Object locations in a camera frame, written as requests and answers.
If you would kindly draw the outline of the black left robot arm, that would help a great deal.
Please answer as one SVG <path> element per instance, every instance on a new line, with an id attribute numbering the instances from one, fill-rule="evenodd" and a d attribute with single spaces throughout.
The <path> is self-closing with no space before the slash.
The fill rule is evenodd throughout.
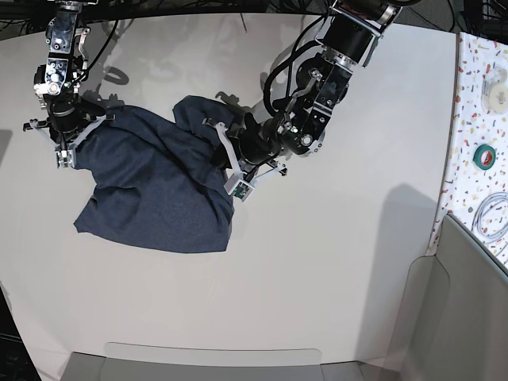
<path id="1" fill-rule="evenodd" d="M 402 10 L 398 1 L 335 1 L 317 35 L 296 43 L 267 77 L 263 106 L 267 117 L 251 113 L 226 136 L 240 169 L 251 179 L 263 165 L 287 154 L 304 156 L 322 144 L 333 108 L 348 92 L 357 64 L 368 65 L 384 32 Z"/>

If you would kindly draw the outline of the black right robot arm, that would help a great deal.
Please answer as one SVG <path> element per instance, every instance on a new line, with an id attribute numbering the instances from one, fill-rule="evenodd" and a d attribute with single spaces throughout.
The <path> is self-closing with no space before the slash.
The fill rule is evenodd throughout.
<path id="1" fill-rule="evenodd" d="M 91 68 L 85 41 L 90 28 L 81 12 L 98 1 L 56 1 L 56 13 L 45 31 L 48 58 L 34 75 L 34 92 L 48 117 L 40 124 L 49 130 L 57 144 L 77 137 L 90 122 L 106 111 L 100 105 L 79 95 L 81 82 L 87 80 Z"/>

